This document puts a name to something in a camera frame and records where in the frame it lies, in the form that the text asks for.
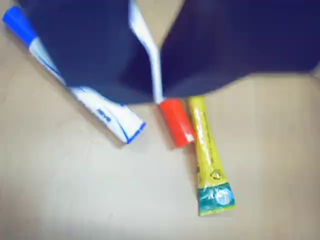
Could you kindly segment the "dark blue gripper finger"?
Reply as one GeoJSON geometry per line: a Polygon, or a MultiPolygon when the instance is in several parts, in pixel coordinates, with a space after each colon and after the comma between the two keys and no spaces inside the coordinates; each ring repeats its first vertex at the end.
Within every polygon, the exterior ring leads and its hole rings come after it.
{"type": "Polygon", "coordinates": [[[127,0],[21,0],[68,87],[119,104],[153,101],[151,62],[130,27],[127,0]]]}
{"type": "Polygon", "coordinates": [[[317,0],[186,0],[160,50],[166,97],[253,73],[309,73],[320,62],[317,0]]]}

